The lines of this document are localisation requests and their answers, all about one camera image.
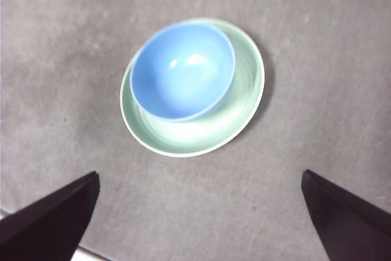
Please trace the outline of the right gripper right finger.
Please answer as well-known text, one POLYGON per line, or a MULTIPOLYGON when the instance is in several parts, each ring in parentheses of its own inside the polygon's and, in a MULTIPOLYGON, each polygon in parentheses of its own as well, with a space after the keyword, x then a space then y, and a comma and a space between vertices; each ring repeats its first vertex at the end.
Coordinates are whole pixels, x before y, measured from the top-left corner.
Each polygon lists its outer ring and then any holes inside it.
POLYGON ((390 213, 308 169, 301 189, 329 260, 390 260, 390 213))

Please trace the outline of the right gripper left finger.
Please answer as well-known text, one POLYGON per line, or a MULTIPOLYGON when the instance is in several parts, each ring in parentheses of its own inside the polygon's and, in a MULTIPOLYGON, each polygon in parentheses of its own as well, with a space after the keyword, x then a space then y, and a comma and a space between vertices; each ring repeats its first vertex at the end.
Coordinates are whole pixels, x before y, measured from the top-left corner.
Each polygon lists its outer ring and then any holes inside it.
POLYGON ((1 260, 71 260, 100 193, 90 172, 1 220, 1 260))

